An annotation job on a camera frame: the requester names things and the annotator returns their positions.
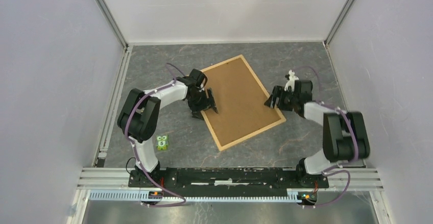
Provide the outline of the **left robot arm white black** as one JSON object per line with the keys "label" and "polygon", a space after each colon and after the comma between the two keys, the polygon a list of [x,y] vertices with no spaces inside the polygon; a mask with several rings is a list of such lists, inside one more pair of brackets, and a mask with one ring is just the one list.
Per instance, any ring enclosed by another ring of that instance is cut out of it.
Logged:
{"label": "left robot arm white black", "polygon": [[136,159],[136,168],[141,170],[141,180],[148,187],[160,182],[160,163],[153,148],[154,133],[160,110],[177,101],[187,101],[193,118],[203,119],[202,112],[218,113],[211,88],[206,88],[208,77],[193,69],[189,75],[174,77],[167,84],[150,89],[132,89],[121,109],[117,126],[130,142]]}

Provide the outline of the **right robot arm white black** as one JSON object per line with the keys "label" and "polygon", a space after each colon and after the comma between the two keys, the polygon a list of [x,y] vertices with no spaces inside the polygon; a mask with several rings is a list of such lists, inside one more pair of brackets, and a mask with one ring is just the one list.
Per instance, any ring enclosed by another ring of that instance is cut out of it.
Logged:
{"label": "right robot arm white black", "polygon": [[293,80],[288,86],[274,86],[264,105],[291,111],[322,126],[322,148],[312,156],[302,158],[289,179],[301,187],[315,180],[343,172],[349,163],[370,155],[369,139],[361,112],[348,112],[315,101],[313,84],[309,80]]}

